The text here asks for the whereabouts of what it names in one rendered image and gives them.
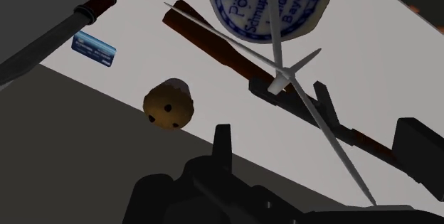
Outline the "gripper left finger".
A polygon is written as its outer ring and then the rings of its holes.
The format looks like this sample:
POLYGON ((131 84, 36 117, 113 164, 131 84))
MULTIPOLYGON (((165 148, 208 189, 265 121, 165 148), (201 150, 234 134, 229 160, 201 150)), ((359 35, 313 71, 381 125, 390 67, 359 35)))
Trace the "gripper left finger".
POLYGON ((212 154, 187 161, 177 180, 167 174, 139 179, 122 224, 231 224, 228 216, 194 186, 192 173, 206 162, 232 171, 229 124, 216 126, 212 154))

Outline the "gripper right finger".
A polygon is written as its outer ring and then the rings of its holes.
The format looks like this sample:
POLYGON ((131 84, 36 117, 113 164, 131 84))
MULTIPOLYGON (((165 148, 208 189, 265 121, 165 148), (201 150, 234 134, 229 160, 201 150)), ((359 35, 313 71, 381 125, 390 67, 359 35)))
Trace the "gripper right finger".
MULTIPOLYGON (((390 149, 350 129, 351 145, 385 161, 422 184, 444 203, 444 138, 414 117, 397 120, 390 149)), ((305 214, 306 224, 444 224, 444 217, 423 210, 323 211, 305 214)))

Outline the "brown chocolate chip muffin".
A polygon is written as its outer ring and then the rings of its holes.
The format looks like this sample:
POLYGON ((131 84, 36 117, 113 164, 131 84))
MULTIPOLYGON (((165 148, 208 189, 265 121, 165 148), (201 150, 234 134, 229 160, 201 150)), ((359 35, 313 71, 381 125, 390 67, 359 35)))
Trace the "brown chocolate chip muffin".
POLYGON ((181 129, 194 114, 189 86, 178 78, 165 80, 144 97, 143 111, 152 124, 162 129, 181 129))

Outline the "white wind turbine model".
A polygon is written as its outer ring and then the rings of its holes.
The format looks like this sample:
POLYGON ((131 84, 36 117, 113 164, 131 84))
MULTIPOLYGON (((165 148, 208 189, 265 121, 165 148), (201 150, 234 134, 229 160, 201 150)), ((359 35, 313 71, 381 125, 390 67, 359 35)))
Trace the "white wind turbine model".
POLYGON ((285 67, 282 65, 282 46, 281 46, 281 31, 280 31, 280 15, 279 15, 279 6, 278 6, 278 0, 267 0, 268 3, 268 11, 269 11, 269 22, 270 22, 270 30, 271 30, 271 36, 272 36, 272 43, 273 43, 273 57, 274 60, 270 60, 266 58, 265 56, 255 52, 254 50, 250 49, 249 47, 243 45, 242 43, 239 43, 238 41, 230 38, 229 36, 221 33, 220 31, 211 28, 210 26, 207 26, 206 24, 198 21, 193 16, 187 14, 186 12, 182 11, 181 9, 178 9, 171 4, 168 4, 167 6, 170 9, 173 9, 175 12, 181 14, 182 16, 186 17, 187 19, 193 21, 194 23, 200 25, 201 27, 205 28, 206 30, 212 32, 213 34, 217 35, 218 37, 234 44, 235 46, 238 46, 239 48, 242 48, 246 52, 250 53, 252 56, 256 57, 258 60, 263 61, 264 63, 268 64, 269 66, 273 67, 276 72, 275 79, 271 82, 271 84, 268 87, 268 92, 271 92, 274 95, 277 95, 280 91, 284 89, 286 85, 291 84, 294 89, 296 90, 297 94, 300 96, 300 99, 305 104, 306 108, 309 110, 310 114, 312 115, 315 122, 318 124, 318 127, 322 130, 323 134, 329 141, 330 145, 332 146, 333 150, 336 152, 337 156, 341 159, 342 163, 346 167, 347 171, 350 173, 352 178, 355 180, 356 184, 359 186, 361 191, 364 193, 364 195, 369 199, 372 205, 376 206, 376 200, 372 196, 369 188, 367 187, 366 183, 364 182, 363 178, 357 171, 356 167, 353 165, 350 158, 347 156, 347 153, 343 150, 341 145, 339 144, 337 138, 334 136, 332 130, 328 127, 327 123, 323 120, 320 113, 317 111, 315 106, 312 104, 310 99, 308 98, 307 94, 301 87, 301 85, 298 83, 295 73, 304 67, 304 65, 308 64, 317 54, 320 53, 320 49, 313 51, 306 57, 304 57, 299 62, 295 63, 291 67, 285 67))

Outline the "brown and black toy rifle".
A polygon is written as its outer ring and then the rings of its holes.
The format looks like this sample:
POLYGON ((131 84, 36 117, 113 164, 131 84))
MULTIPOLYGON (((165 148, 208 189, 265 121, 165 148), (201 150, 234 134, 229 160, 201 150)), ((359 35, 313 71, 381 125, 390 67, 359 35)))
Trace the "brown and black toy rifle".
MULTIPOLYGON (((231 68, 247 79, 248 89, 256 97, 284 109, 315 127, 317 126, 317 123, 292 86, 287 86, 285 90, 278 95, 273 95, 268 92, 267 86, 273 81, 273 76, 241 55, 226 40, 194 23, 173 9, 165 13, 162 22, 185 37, 196 47, 209 54, 220 64, 231 68)), ((388 147, 376 142, 356 129, 349 129, 339 123, 326 85, 317 81, 313 87, 316 97, 311 97, 310 101, 324 117, 329 127, 332 128, 336 138, 349 146, 355 146, 367 152, 404 173, 407 172, 407 170, 397 162, 393 152, 388 147)))

